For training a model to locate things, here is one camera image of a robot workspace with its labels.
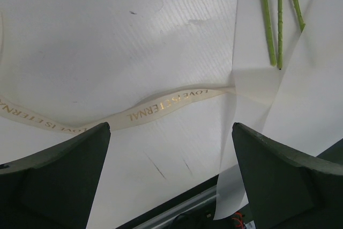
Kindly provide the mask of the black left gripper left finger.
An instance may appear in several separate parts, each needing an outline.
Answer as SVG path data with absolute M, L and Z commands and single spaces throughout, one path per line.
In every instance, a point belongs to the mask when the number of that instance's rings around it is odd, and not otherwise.
M 1 164 L 1 228 L 86 228 L 109 142 L 105 122 Z

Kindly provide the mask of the cream printed ribbon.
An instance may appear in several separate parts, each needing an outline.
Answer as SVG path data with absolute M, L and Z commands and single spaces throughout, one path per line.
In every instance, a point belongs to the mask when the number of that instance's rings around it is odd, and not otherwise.
M 279 87 L 278 72 L 270 69 L 254 68 L 232 72 L 235 86 L 218 87 L 215 84 L 195 84 L 170 89 L 148 96 L 134 106 L 113 113 L 107 110 L 105 117 L 95 120 L 82 117 L 73 127 L 56 122 L 33 110 L 11 102 L 1 96 L 1 123 L 16 125 L 19 131 L 31 129 L 31 134 L 55 133 L 73 137 L 91 132 L 100 126 L 110 131 L 146 124 L 166 116 L 184 106 L 222 94 L 243 96 L 255 105 L 255 110 L 269 109 Z

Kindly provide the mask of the white wrapping paper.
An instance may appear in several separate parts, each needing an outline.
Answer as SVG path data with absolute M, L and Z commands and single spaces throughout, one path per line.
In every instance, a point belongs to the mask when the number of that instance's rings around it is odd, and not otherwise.
M 232 79 L 226 107 L 215 219 L 248 203 L 232 140 L 241 122 L 264 135 L 317 155 L 342 139 L 342 0 L 299 0 L 300 31 L 284 0 L 284 65 L 270 66 L 262 0 L 237 0 Z

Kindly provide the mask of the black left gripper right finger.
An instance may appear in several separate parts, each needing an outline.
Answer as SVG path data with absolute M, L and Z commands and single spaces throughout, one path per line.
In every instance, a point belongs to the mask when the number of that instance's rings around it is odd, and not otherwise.
M 313 157 L 242 123 L 232 139 L 256 228 L 342 228 L 342 141 Z

